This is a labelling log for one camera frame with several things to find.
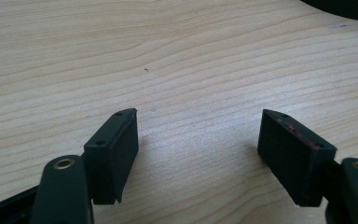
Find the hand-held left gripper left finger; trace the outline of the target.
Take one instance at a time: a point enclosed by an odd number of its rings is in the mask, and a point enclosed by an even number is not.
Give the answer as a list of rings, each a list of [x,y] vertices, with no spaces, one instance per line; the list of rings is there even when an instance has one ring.
[[[94,204],[122,201],[138,150],[135,108],[113,114],[84,145],[83,160]]]

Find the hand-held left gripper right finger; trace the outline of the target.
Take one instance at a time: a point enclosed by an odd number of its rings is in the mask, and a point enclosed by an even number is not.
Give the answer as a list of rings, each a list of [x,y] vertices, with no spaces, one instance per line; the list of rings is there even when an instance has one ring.
[[[257,152],[295,204],[319,206],[323,171],[337,148],[296,119],[264,109]]]

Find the black round object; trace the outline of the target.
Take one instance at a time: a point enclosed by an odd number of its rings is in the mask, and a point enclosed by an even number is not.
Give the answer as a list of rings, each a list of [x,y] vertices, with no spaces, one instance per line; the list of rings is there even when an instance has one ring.
[[[301,0],[322,11],[358,20],[358,0]]]

